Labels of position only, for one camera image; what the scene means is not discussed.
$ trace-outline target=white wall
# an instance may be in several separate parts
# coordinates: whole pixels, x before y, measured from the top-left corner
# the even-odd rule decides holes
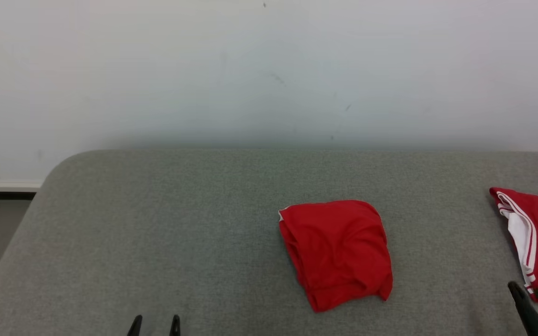
[[[0,0],[0,183],[143,142],[538,151],[538,1]]]

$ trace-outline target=white stripe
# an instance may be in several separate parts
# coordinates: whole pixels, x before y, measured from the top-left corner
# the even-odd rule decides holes
[[[525,260],[527,263],[525,265],[532,272],[532,270],[534,269],[534,263],[535,263],[535,260],[536,260],[536,257],[537,257],[537,228],[534,226],[534,223],[532,223],[529,216],[523,211],[523,209],[521,209],[518,206],[518,204],[516,204],[516,202],[514,202],[514,200],[512,200],[512,198],[510,198],[508,195],[502,193],[501,191],[497,192],[497,196],[500,198],[500,200],[502,200],[502,202],[504,201],[502,199],[502,197],[506,198],[505,199],[506,202],[508,202],[510,204],[512,209],[517,214],[519,214],[521,217],[523,217],[523,219],[525,219],[526,222],[529,224],[529,227],[530,227],[529,231],[532,230],[532,242],[530,241],[530,233],[531,232],[529,232],[529,243],[531,244],[531,246],[530,246],[530,256],[525,256],[525,257],[527,257],[527,259]]]

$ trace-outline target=gray couch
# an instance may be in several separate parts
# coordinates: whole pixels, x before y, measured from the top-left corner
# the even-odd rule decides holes
[[[489,187],[538,194],[538,153],[96,151],[67,159],[0,262],[0,335],[521,335]],[[290,204],[380,213],[394,285],[316,314],[278,232]]]

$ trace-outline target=white trim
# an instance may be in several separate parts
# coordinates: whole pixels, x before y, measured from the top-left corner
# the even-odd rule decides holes
[[[277,213],[279,215],[279,221],[281,222],[283,220],[282,217],[282,211],[286,210],[287,208],[290,208],[290,206],[286,206],[286,208],[283,208],[282,210],[278,210]]]
[[[0,180],[0,191],[36,193],[42,183],[42,180]]]
[[[501,191],[496,192],[496,194],[500,202],[502,202],[497,207],[500,213],[508,219],[508,231],[510,231],[514,239],[514,245],[518,252],[525,287],[531,287],[536,279],[534,265],[537,256],[537,228],[529,216],[510,196]]]
[[[500,200],[502,200],[502,202],[504,201],[503,198],[505,198],[505,201],[508,202],[508,204],[512,207],[512,210],[514,210],[514,212],[520,215],[520,217],[522,217],[523,220],[525,220],[527,224],[529,224],[529,242],[531,243],[531,245],[529,246],[530,255],[525,256],[526,257],[525,266],[527,266],[528,268],[531,268],[530,271],[532,272],[532,269],[534,268],[534,262],[537,257],[537,229],[534,226],[534,223],[532,223],[531,219],[529,218],[529,215],[527,215],[523,211],[523,209],[521,209],[518,206],[518,204],[516,204],[516,202],[512,200],[512,198],[510,198],[510,196],[502,193],[501,191],[497,192],[497,196],[500,198]]]

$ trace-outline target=red shorts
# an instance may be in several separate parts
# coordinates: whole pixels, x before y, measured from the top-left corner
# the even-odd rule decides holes
[[[316,312],[348,300],[387,300],[393,277],[379,214],[356,200],[299,204],[280,210],[286,248]]]

